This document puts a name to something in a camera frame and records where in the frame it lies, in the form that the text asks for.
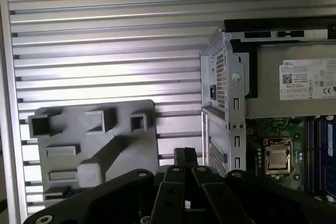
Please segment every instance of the perforated metal panel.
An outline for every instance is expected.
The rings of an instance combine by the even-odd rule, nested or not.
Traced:
[[[217,69],[217,102],[218,106],[225,110],[225,96],[226,96],[226,71],[224,69],[224,55],[217,56],[216,69]]]
[[[209,144],[209,164],[214,167],[222,177],[226,174],[225,159],[226,156],[224,152],[221,151],[215,143],[211,142]]]

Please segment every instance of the metal chassis frame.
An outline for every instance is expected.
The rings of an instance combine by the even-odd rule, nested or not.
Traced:
[[[226,27],[227,20],[224,22],[223,27],[211,37],[208,41],[208,47],[201,51],[201,75],[202,75],[202,117],[205,119],[202,121],[203,129],[206,129],[206,134],[202,134],[203,143],[205,143],[206,159],[204,164],[209,165],[209,143],[210,139],[213,141],[212,134],[214,134],[211,124],[215,124],[221,130],[220,140],[218,137],[214,139],[217,147],[221,149],[227,156],[227,163],[223,164],[226,168],[226,172],[230,172],[233,169],[246,169],[246,101],[245,98],[249,97],[250,88],[252,87],[250,73],[250,60],[252,56],[252,50],[256,49],[260,45],[267,44],[273,45],[276,43],[282,44],[297,44],[304,43],[323,43],[326,40],[336,39],[335,37],[335,25],[330,23],[330,20],[326,19],[321,21],[321,18],[312,18],[313,24],[311,27],[307,26],[308,21],[303,21],[302,24],[296,27],[298,19],[278,19],[279,26],[276,23],[277,19],[265,19],[265,23],[269,26],[265,28],[263,25],[263,19],[255,20],[258,25],[252,24],[251,29],[245,29],[246,20],[229,20],[229,28]],[[249,37],[246,33],[268,33],[267,37]],[[300,31],[299,34],[292,36],[292,31]],[[250,49],[247,49],[243,53],[234,52],[233,44],[238,42],[239,44],[246,44]],[[216,80],[216,58],[218,55],[223,54],[225,59],[224,71],[226,71],[226,85],[227,93],[225,97],[225,108],[220,108],[215,98],[210,96],[210,86],[217,85]],[[257,90],[254,93],[254,97],[257,97]]]
[[[0,125],[6,174],[8,214],[15,220],[15,223],[22,223],[27,218],[27,199],[19,114],[16,102],[14,57],[8,2],[7,0],[0,0],[0,3],[6,3],[0,6],[0,26],[3,25],[0,29],[0,43],[4,43],[0,45],[0,88],[3,90],[0,95]]]

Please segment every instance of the green circuit board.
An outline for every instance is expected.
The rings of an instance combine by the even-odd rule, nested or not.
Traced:
[[[303,117],[246,120],[247,171],[267,176],[286,187],[304,190],[304,120]],[[282,171],[286,170],[286,158],[290,161],[288,173]]]

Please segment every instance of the cpu socket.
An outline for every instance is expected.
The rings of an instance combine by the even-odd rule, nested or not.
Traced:
[[[292,140],[289,137],[264,139],[265,174],[289,175],[292,168]]]

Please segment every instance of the screw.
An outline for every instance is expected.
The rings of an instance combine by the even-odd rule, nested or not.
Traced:
[[[140,224],[149,224],[150,218],[151,218],[150,216],[142,217],[140,220]]]
[[[38,218],[35,221],[35,224],[48,224],[48,223],[51,223],[52,220],[53,220],[53,217],[51,215],[44,215],[44,216]]]
[[[197,170],[198,170],[199,172],[205,172],[205,171],[206,171],[206,168],[205,168],[205,167],[199,167],[199,168],[197,168]]]

